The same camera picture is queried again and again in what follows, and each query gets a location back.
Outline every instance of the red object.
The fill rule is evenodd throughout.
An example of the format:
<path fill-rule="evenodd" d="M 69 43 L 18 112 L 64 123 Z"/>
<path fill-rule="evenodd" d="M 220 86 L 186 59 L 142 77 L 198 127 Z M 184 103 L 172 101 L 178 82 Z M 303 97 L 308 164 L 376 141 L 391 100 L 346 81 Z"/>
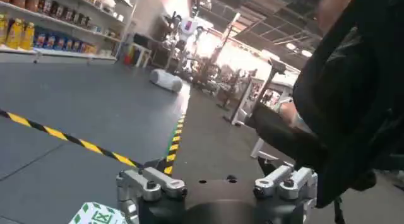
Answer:
<path fill-rule="evenodd" d="M 191 25 L 192 25 L 192 22 L 188 21 L 187 24 L 185 25 L 185 30 L 189 30 Z"/>

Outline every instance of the floor marking tape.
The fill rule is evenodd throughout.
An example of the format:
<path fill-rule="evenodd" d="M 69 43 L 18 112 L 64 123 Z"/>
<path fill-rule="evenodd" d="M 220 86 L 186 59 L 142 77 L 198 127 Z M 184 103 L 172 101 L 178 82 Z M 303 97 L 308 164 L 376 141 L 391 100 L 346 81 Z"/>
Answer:
<path fill-rule="evenodd" d="M 174 136 L 172 137 L 169 153 L 160 162 L 157 167 L 160 171 L 164 172 L 166 175 L 172 175 L 172 167 L 174 166 L 175 159 L 177 158 L 177 151 L 179 149 L 179 143 L 181 141 L 182 128 L 184 127 L 185 113 L 182 114 L 180 119 L 177 121 L 175 126 Z"/>
<path fill-rule="evenodd" d="M 101 147 L 99 147 L 99 146 L 97 146 L 95 144 L 89 143 L 89 142 L 84 141 L 82 139 L 78 139 L 78 138 L 73 137 L 73 136 L 71 136 L 69 134 L 65 134 L 65 133 L 63 133 L 61 131 L 52 129 L 52 128 L 47 127 L 47 126 L 43 126 L 43 125 L 38 124 L 38 123 L 36 123 L 34 121 L 28 120 L 28 119 L 26 119 L 24 117 L 18 116 L 16 114 L 12 114 L 10 112 L 6 112 L 6 111 L 3 111 L 3 110 L 0 109 L 0 116 L 3 116 L 5 118 L 7 118 L 7 119 L 10 119 L 15 123 L 19 123 L 21 125 L 37 129 L 38 131 L 45 132 L 45 133 L 47 133 L 47 134 L 49 134 L 51 136 L 55 136 L 55 137 L 57 137 L 57 138 L 59 138 L 61 140 L 69 141 L 71 143 L 75 143 L 77 145 L 80 145 L 80 146 L 92 151 L 92 152 L 96 152 L 98 154 L 105 155 L 105 156 L 107 156 L 109 158 L 113 158 L 114 160 L 117 160 L 117 161 L 119 161 L 121 163 L 125 163 L 127 165 L 132 166 L 132 167 L 137 167 L 137 168 L 143 168 L 144 167 L 142 164 L 137 163 L 136 161 L 131 160 L 130 158 L 127 158 L 127 157 L 122 156 L 120 154 L 117 154 L 117 153 L 111 152 L 109 150 L 103 149 L 103 148 L 101 148 Z"/>

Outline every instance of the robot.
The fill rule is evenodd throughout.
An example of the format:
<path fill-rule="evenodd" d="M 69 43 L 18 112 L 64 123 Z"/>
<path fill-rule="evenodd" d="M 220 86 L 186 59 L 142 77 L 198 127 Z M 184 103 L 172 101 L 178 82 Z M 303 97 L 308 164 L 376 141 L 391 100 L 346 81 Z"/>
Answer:
<path fill-rule="evenodd" d="M 180 77 L 175 76 L 172 69 L 169 68 L 171 59 L 175 54 L 175 49 L 180 49 L 179 53 L 179 62 L 176 67 L 176 70 L 181 68 L 182 61 L 186 57 L 186 44 L 188 39 L 194 35 L 196 32 L 196 38 L 194 44 L 198 42 L 199 37 L 203 33 L 204 29 L 202 26 L 194 18 L 185 18 L 182 19 L 179 15 L 173 17 L 172 24 L 174 30 L 172 32 L 172 36 L 176 37 L 178 35 L 179 39 L 177 42 L 172 43 L 170 56 L 167 61 L 167 65 L 165 69 L 154 69 L 150 75 L 150 81 L 158 86 L 166 88 L 173 92 L 180 92 L 182 88 L 182 80 Z"/>

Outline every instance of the bolt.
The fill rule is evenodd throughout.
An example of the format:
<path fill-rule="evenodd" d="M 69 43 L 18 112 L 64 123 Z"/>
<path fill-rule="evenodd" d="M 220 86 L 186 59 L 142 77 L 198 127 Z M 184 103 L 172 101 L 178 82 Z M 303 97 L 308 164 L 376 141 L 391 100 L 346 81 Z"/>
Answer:
<path fill-rule="evenodd" d="M 156 182 L 151 180 L 151 181 L 147 182 L 146 188 L 147 189 L 154 189 L 154 188 L 156 188 L 156 186 L 157 186 Z"/>
<path fill-rule="evenodd" d="M 283 181 L 283 184 L 286 187 L 293 187 L 295 185 L 295 182 L 292 179 L 286 179 Z"/>
<path fill-rule="evenodd" d="M 260 187 L 255 187 L 254 190 L 252 190 L 252 193 L 254 193 L 257 199 L 262 199 L 265 197 L 264 191 Z"/>
<path fill-rule="evenodd" d="M 181 189 L 181 197 L 184 198 L 187 196 L 187 194 L 188 194 L 188 189 L 186 187 L 183 187 Z"/>

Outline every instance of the bright light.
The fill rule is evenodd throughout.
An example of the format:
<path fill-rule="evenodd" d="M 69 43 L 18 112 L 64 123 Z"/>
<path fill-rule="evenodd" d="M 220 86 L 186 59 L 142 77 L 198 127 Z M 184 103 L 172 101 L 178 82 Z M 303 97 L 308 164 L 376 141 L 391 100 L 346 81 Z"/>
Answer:
<path fill-rule="evenodd" d="M 309 52 L 308 50 L 302 50 L 302 55 L 306 57 L 311 57 L 313 54 L 311 54 L 311 52 Z"/>
<path fill-rule="evenodd" d="M 275 55 L 275 54 L 272 53 L 272 52 L 268 52 L 268 51 L 265 50 L 265 49 L 263 49 L 263 50 L 261 51 L 261 56 L 264 57 L 264 58 L 272 58 L 272 59 L 274 59 L 274 60 L 276 60 L 276 61 L 279 61 L 279 60 L 280 60 L 279 56 Z"/>
<path fill-rule="evenodd" d="M 287 44 L 286 47 L 288 49 L 290 49 L 290 50 L 295 50 L 296 49 L 296 46 L 294 44 L 291 44 L 291 43 Z"/>

